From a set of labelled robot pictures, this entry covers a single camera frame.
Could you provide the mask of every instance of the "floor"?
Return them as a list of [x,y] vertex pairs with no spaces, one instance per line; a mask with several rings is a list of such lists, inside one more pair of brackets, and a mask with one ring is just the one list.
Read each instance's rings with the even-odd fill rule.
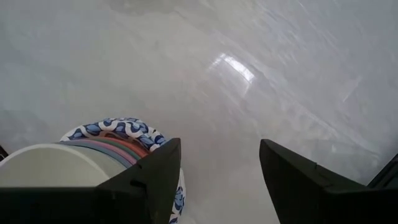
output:
[[260,139],[362,184],[398,153],[397,15],[394,0],[3,0],[0,143],[140,118],[182,139],[182,224],[278,223]]

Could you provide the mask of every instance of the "marble surface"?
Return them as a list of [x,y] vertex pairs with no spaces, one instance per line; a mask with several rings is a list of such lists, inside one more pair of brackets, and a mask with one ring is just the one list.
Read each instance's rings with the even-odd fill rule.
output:
[[182,138],[181,223],[278,223],[260,139],[362,184],[398,152],[397,4],[2,0],[0,144],[137,117]]

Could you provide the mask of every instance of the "glossy floor tile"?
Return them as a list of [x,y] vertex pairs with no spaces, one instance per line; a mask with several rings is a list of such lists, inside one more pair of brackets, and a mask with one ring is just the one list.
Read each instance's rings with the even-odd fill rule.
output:
[[398,152],[397,4],[3,0],[0,144],[140,118],[182,138],[181,223],[278,223],[260,139],[362,184]]

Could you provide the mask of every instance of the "white plate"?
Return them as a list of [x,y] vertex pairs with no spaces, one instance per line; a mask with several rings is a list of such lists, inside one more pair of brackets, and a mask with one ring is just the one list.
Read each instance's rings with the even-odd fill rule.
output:
[[38,144],[0,162],[0,187],[96,186],[124,169],[118,161],[92,149]]

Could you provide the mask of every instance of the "white marble floor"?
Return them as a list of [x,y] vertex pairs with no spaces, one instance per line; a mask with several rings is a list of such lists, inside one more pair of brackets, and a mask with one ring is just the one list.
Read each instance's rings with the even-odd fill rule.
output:
[[362,184],[398,152],[397,4],[2,0],[0,144],[137,117],[182,138],[183,224],[278,223],[260,139]]

